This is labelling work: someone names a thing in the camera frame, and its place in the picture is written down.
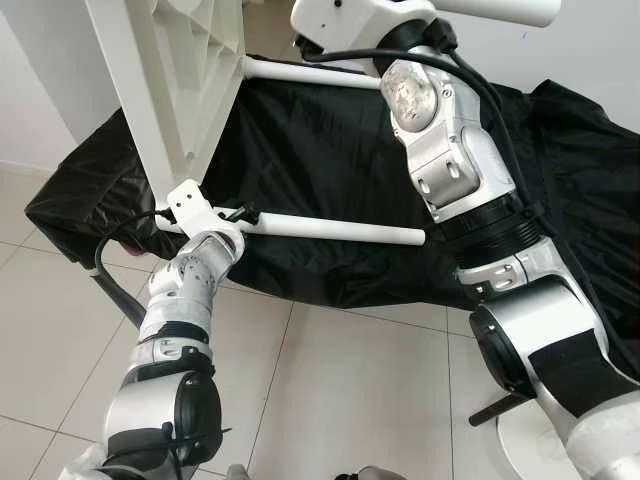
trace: black cable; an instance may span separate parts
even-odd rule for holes
[[[410,53],[403,50],[378,48],[346,50],[319,55],[309,55],[303,53],[302,58],[311,63],[359,60],[365,58],[391,58],[395,60],[407,60],[410,62],[428,65],[430,67],[437,68],[458,77],[460,80],[467,83],[467,85],[469,85],[469,87],[471,87],[471,89],[478,94],[478,96],[486,103],[487,107],[489,108],[491,117],[495,122],[497,131],[496,133],[498,134],[499,139],[502,142],[502,148],[504,150],[502,152],[502,156],[507,161],[509,171],[516,184],[517,191],[525,205],[532,205],[533,200],[525,182],[524,175],[522,174],[520,163],[518,162],[518,157],[511,140],[511,135],[509,134],[509,130],[507,129],[507,126],[504,122],[504,118],[502,117],[501,108],[498,106],[498,103],[496,103],[496,100],[494,99],[494,95],[499,98],[499,94],[493,87],[491,87],[491,84],[487,82],[487,80],[480,73],[478,73],[475,69],[473,69],[473,67],[466,63],[458,54],[453,51],[448,52],[448,54],[456,63],[456,66],[451,65],[450,63],[438,58],[429,57],[427,55]],[[581,277],[582,283],[586,290],[587,298],[589,298],[589,300],[593,304],[594,309],[600,316],[602,324],[607,332],[607,335],[609,336],[610,343],[617,348],[621,360],[623,360],[627,364],[627,372],[631,371],[635,373],[636,377],[640,376],[640,368],[638,367],[637,362],[633,360],[635,358],[634,355],[629,352],[629,350],[623,344],[617,332],[609,322],[609,319],[607,318],[606,312],[602,307],[602,304],[600,303],[600,299],[598,298],[595,288],[593,287],[589,276],[580,263],[578,257],[573,252],[571,246],[546,218],[540,216],[537,220],[540,228],[546,235],[551,238],[558,239],[559,243],[563,245],[564,250],[566,251],[567,256],[570,259],[570,263],[573,264],[573,267],[575,268],[575,270],[577,270],[577,273]]]
[[[153,210],[148,212],[139,213],[133,215],[118,225],[113,227],[98,243],[96,247],[96,251],[93,256],[93,261],[95,263],[96,270],[98,271],[98,275],[94,276],[94,280],[100,284],[100,286],[107,292],[107,294],[111,297],[111,299],[120,307],[123,313],[133,322],[136,327],[140,327],[142,324],[142,320],[144,320],[144,316],[146,314],[145,308],[136,300],[132,295],[129,294],[126,290],[124,290],[118,282],[114,280],[111,274],[107,271],[104,264],[102,263],[102,251],[104,250],[107,242],[112,239],[115,234],[117,234],[122,228],[126,227],[130,223],[139,220],[141,218],[153,217],[156,215],[163,216],[169,220],[171,220],[171,210]]]

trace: white metal frame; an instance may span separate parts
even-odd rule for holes
[[[186,179],[202,181],[243,79],[379,85],[365,75],[247,57],[242,2],[236,0],[86,4],[158,208],[168,206],[167,196]],[[158,224],[173,229],[160,218]],[[264,217],[252,231],[409,245],[424,241],[419,230],[285,215]]]

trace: white pipe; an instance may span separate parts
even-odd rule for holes
[[[431,0],[438,10],[474,17],[546,27],[560,12],[562,0]]]
[[[267,62],[245,56],[242,61],[245,78],[271,78],[288,82],[319,83],[338,87],[367,88],[377,90],[380,79],[357,73],[337,72],[323,68]]]
[[[233,208],[213,207],[214,213],[230,215]],[[182,233],[177,225],[171,225],[163,217],[156,217],[161,230]],[[239,221],[240,230],[260,235],[283,237],[320,238],[325,240],[345,240],[352,242],[391,243],[396,245],[423,245],[423,230],[414,228],[389,227],[368,223],[340,222],[321,218],[296,217],[276,213],[260,213],[257,225]]]

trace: tile floor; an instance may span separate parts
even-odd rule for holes
[[[247,51],[298,59],[292,0],[245,8]],[[135,330],[22,213],[40,178],[0,172],[0,478],[56,479],[99,439]],[[117,244],[106,262],[141,300],[158,259]],[[467,417],[496,398],[465,312],[414,304],[343,311],[228,282],[214,304],[226,435],[196,480],[244,463],[256,480],[330,480],[374,463],[411,479],[513,480],[495,429]]]

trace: black cloth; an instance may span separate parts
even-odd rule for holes
[[[640,338],[640,137],[554,82],[498,87],[533,196],[568,239],[616,329]],[[491,120],[484,121],[491,132]],[[379,92],[243,83],[202,182],[222,206],[434,230]],[[154,208],[122,111],[80,145],[26,213],[71,261],[93,266],[99,238]],[[117,239],[169,259],[185,238],[140,220]],[[423,247],[251,236],[229,277],[338,307],[430,302],[473,308],[437,235]]]

